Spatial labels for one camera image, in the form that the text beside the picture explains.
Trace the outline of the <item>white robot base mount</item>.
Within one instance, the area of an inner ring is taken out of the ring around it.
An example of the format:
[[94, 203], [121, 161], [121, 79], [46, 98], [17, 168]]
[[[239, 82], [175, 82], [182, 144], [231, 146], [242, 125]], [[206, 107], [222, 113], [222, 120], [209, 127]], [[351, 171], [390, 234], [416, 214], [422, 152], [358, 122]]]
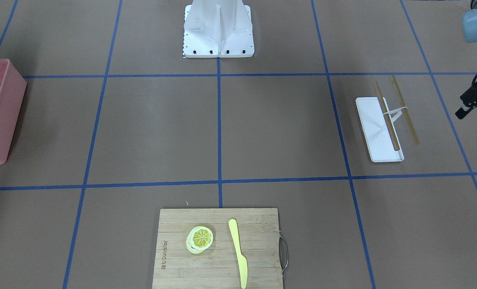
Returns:
[[194, 0], [185, 6], [182, 55], [252, 57], [251, 7], [242, 0]]

